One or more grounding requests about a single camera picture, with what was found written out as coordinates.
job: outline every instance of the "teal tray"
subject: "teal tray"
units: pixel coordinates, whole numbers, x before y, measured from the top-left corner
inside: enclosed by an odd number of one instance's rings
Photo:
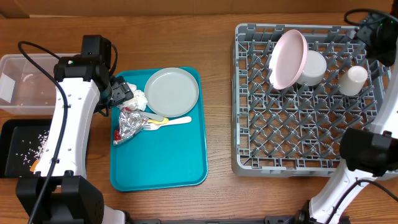
[[[205,115],[200,75],[190,67],[182,69],[195,77],[199,86],[196,105],[184,116],[188,124],[166,126],[156,131],[141,131],[118,146],[111,144],[110,179],[122,192],[184,187],[202,183],[208,173]],[[144,91],[151,75],[160,69],[121,72],[125,81]],[[119,108],[112,109],[112,132],[118,129]]]

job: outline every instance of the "pink bowl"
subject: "pink bowl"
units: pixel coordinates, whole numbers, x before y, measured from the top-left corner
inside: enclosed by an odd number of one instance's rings
[[[307,59],[307,41],[298,30],[287,31],[272,51],[269,81],[281,90],[293,85],[303,72]]]

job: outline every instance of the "wooden table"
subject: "wooden table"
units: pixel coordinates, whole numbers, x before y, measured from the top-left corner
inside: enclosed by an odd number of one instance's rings
[[[263,218],[293,215],[315,196],[327,178],[238,177],[231,170],[231,44],[243,22],[343,25],[342,14],[263,14],[235,16],[91,17],[0,20],[0,55],[19,54],[28,40],[53,52],[79,52],[84,34],[101,34],[119,51],[123,70],[191,66],[201,74],[209,173],[196,187],[117,192],[109,182],[111,120],[95,115],[88,148],[88,180],[105,203],[133,218],[161,220]],[[27,47],[30,53],[39,53]],[[0,111],[0,125],[17,118]],[[26,223],[15,196],[16,179],[0,180],[0,223]],[[382,182],[398,194],[396,180]],[[398,203],[369,186],[346,210],[353,223],[397,223]]]

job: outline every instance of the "black tray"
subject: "black tray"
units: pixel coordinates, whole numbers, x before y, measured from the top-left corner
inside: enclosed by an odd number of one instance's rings
[[[49,131],[50,125],[51,119],[11,119],[4,123],[0,135],[0,178],[33,176],[29,166],[35,159],[29,149],[41,146],[38,136]],[[27,155],[29,163],[21,154]]]

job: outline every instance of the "crumpled aluminum foil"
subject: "crumpled aluminum foil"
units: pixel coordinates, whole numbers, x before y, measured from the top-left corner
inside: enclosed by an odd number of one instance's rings
[[[119,130],[115,130],[113,145],[121,144],[136,135],[148,118],[138,111],[132,111],[127,107],[120,110]]]

